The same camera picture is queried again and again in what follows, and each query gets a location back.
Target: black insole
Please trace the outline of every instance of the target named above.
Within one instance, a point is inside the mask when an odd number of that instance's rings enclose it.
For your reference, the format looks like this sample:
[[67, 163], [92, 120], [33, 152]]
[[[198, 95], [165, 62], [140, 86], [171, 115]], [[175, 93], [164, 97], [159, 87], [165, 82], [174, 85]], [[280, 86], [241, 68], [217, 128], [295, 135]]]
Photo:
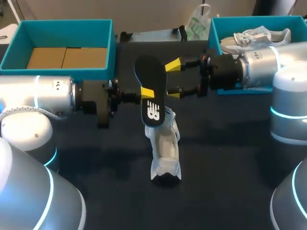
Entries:
[[144, 55], [135, 61], [134, 73], [142, 87], [154, 92], [154, 98], [142, 99], [143, 123], [149, 127], [160, 126], [165, 119], [164, 98], [167, 83], [165, 67], [156, 57]]

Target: cardboard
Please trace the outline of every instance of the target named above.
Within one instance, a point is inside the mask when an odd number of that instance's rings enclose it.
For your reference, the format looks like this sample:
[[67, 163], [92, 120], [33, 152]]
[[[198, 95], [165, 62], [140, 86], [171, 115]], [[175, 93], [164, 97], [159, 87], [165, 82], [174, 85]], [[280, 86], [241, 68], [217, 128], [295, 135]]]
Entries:
[[107, 48], [67, 48], [62, 69], [105, 68]]
[[60, 69], [66, 48], [34, 48], [27, 69]]

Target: dark table surface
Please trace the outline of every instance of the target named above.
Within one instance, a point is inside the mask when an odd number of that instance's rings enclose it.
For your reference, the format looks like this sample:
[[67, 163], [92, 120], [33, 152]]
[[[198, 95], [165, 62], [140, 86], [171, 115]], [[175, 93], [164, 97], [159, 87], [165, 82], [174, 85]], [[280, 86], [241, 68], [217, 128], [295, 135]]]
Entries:
[[[167, 63], [200, 54], [206, 42], [118, 44], [121, 89], [139, 89], [133, 63], [152, 54]], [[169, 85], [198, 83], [196, 69], [174, 73]], [[182, 181], [150, 180], [152, 149], [144, 135], [140, 107], [119, 107], [110, 129], [96, 129], [95, 117], [76, 114], [53, 122], [60, 175], [83, 194], [86, 230], [272, 230], [267, 183], [272, 152], [270, 95], [167, 99], [180, 131]]]

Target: blue plastic bin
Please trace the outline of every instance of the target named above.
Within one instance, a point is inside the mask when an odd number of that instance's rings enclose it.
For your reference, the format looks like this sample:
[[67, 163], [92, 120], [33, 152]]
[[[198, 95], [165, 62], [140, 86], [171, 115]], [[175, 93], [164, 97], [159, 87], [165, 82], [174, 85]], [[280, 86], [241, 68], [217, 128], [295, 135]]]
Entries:
[[[105, 68], [26, 69], [35, 47], [107, 48]], [[112, 20], [22, 21], [0, 65], [1, 75], [72, 76], [75, 81], [114, 78], [116, 39]]]
[[[291, 43], [307, 41], [307, 24], [301, 16], [252, 16], [212, 18], [209, 31], [209, 48], [221, 55], [220, 40], [242, 33], [248, 29], [264, 26], [271, 31], [291, 30]], [[218, 90], [218, 94], [259, 94], [269, 93], [271, 86], [246, 90]]]

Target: white sneaker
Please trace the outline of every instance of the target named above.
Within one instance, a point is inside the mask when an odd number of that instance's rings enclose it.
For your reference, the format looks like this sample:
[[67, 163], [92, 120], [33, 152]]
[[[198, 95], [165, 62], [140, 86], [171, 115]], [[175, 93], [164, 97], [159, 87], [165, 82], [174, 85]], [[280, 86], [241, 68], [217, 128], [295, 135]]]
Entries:
[[291, 31], [270, 31], [264, 26], [246, 30], [243, 33], [234, 33], [233, 37], [221, 40], [223, 54], [232, 54], [237, 57], [248, 50], [267, 48], [269, 46], [283, 46], [291, 42]]
[[176, 114], [170, 108], [165, 107], [165, 120], [161, 126], [154, 128], [145, 126], [145, 135], [150, 139], [153, 147], [151, 179], [165, 173], [181, 179], [178, 152], [180, 134], [175, 116]]

